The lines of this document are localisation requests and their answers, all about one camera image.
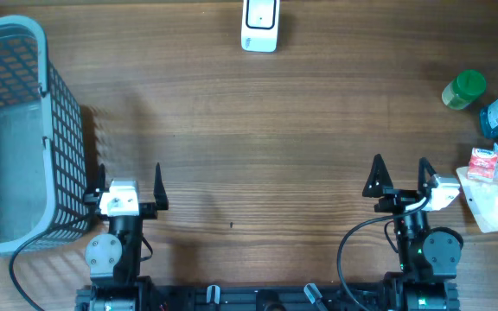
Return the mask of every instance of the basket bottom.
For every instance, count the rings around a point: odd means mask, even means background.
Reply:
[[[40,101],[0,108],[0,243],[21,238],[46,207]]]

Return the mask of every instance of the bottle cap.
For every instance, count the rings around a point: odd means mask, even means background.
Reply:
[[[485,92],[487,82],[476,70],[464,70],[453,80],[452,88],[460,98],[474,100]]]

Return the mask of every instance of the table surface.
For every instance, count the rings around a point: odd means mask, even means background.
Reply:
[[[0,8],[9,14],[44,27],[83,105],[91,173],[103,162],[149,200],[161,163],[170,210],[145,222],[155,255],[142,264],[156,284],[337,283],[343,234],[377,216],[361,198],[375,154],[396,187],[415,188],[420,157],[454,174],[492,146],[478,113],[498,97],[495,2],[287,2],[274,54],[241,49],[241,3]],[[452,111],[441,91],[468,68],[488,91]],[[462,195],[430,222],[464,236],[463,310],[498,309],[498,232],[479,231]],[[84,247],[104,230],[19,257],[19,281],[45,309],[70,309],[90,283]],[[352,237],[343,260],[351,282],[399,266],[382,224]],[[7,263],[0,309],[29,309]]]

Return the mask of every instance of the plastic basket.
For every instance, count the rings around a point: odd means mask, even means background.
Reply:
[[[42,27],[0,18],[0,255],[48,227],[87,213],[80,107],[48,59]],[[32,244],[79,238],[87,221]]]

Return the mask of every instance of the green bottle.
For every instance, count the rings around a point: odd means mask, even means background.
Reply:
[[[487,88],[487,82],[476,70],[465,70],[445,87],[441,99],[454,110],[466,108],[479,98]]]

